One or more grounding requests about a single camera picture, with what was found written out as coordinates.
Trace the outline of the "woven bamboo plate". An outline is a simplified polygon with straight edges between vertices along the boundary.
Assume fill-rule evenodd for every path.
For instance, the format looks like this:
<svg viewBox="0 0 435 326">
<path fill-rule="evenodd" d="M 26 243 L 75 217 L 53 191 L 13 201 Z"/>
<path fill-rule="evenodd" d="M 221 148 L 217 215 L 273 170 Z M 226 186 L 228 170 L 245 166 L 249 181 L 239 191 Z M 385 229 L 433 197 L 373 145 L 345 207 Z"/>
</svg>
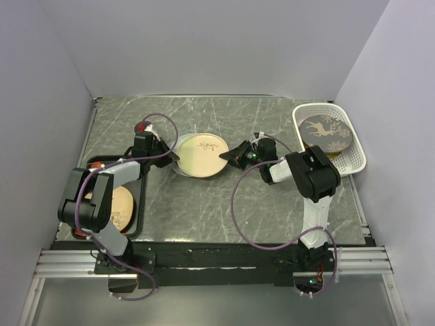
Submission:
<svg viewBox="0 0 435 326">
<path fill-rule="evenodd" d="M 334 160 L 337 157 L 339 157 L 341 155 L 341 152 L 336 152 L 336 153 L 327 153 L 326 156 L 330 159 L 330 160 Z"/>
</svg>

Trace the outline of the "clear glass plate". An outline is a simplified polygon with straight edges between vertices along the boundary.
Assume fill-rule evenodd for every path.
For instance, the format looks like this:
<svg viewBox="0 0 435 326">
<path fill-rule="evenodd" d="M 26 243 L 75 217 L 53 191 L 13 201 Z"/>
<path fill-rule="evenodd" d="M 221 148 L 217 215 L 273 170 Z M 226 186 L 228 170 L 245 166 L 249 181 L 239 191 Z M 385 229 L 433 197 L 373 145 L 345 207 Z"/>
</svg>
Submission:
<svg viewBox="0 0 435 326">
<path fill-rule="evenodd" d="M 353 143 L 353 133 L 346 123 L 329 115 L 314 115 L 298 127 L 302 142 L 308 147 L 319 146 L 324 153 L 336 154 Z"/>
</svg>

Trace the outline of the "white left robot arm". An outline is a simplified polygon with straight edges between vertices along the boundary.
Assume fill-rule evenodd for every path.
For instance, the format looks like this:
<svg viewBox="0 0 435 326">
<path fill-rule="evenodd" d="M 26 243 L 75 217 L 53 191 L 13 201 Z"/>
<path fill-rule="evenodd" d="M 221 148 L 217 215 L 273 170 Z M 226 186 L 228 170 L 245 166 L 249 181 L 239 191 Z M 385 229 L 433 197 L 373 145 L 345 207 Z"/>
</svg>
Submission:
<svg viewBox="0 0 435 326">
<path fill-rule="evenodd" d="M 139 132 L 123 156 L 110 156 L 98 168 L 74 168 L 57 211 L 58 220 L 85 233 L 119 272 L 135 265 L 132 244 L 111 221 L 112 195 L 117 187 L 144 178 L 151 166 L 162 168 L 179 160 L 163 138 Z"/>
</svg>

